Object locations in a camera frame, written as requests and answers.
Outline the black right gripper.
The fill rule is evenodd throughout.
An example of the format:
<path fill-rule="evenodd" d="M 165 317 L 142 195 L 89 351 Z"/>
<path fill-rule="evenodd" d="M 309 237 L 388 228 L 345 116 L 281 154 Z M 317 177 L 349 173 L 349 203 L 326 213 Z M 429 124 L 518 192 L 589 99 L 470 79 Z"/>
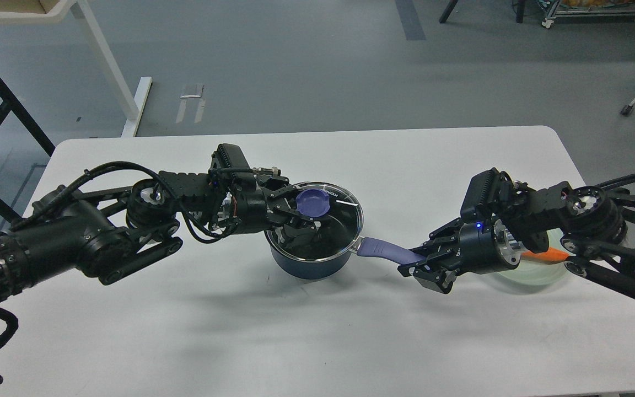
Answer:
<path fill-rule="evenodd" d="M 454 265 L 420 259 L 398 264 L 403 277 L 415 277 L 426 289 L 449 294 L 459 275 L 487 274 L 516 269 L 521 261 L 522 244 L 500 219 L 465 223 L 456 218 L 431 231 L 428 240 L 414 248 L 414 253 L 431 255 L 456 247 Z"/>

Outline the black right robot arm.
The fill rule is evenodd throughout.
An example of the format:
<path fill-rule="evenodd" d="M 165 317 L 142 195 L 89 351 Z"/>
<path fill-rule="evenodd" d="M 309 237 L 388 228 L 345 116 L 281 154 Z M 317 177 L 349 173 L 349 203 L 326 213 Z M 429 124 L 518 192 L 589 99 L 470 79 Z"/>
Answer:
<path fill-rule="evenodd" d="M 471 179 L 460 216 L 432 231 L 403 277 L 448 294 L 457 277 L 516 269 L 524 252 L 542 254 L 559 229 L 570 273 L 635 299 L 635 174 L 572 188 L 563 181 L 536 190 L 496 168 Z"/>

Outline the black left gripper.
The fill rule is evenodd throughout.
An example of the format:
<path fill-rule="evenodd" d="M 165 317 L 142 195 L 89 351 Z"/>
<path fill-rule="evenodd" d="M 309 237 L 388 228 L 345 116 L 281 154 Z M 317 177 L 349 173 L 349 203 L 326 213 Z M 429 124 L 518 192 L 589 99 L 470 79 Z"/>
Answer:
<path fill-rule="evenodd" d="M 264 183 L 254 191 L 232 193 L 224 228 L 229 232 L 264 232 L 276 228 L 276 241 L 284 250 L 295 250 L 317 241 L 321 221 L 299 219 L 289 223 L 285 213 L 298 213 L 302 190 L 290 183 Z"/>

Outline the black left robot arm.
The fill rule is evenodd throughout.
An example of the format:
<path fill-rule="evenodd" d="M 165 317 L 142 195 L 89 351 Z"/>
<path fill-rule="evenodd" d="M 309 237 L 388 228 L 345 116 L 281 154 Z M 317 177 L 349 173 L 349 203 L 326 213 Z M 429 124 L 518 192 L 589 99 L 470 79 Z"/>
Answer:
<path fill-rule="evenodd" d="M 179 251 L 182 224 L 202 244 L 278 228 L 306 242 L 330 206 L 326 197 L 310 203 L 277 168 L 250 167 L 227 143 L 206 173 L 108 162 L 43 196 L 31 216 L 0 233 L 0 302 L 70 269 L 113 284 Z M 0 308 L 0 349 L 17 329 L 17 317 Z"/>

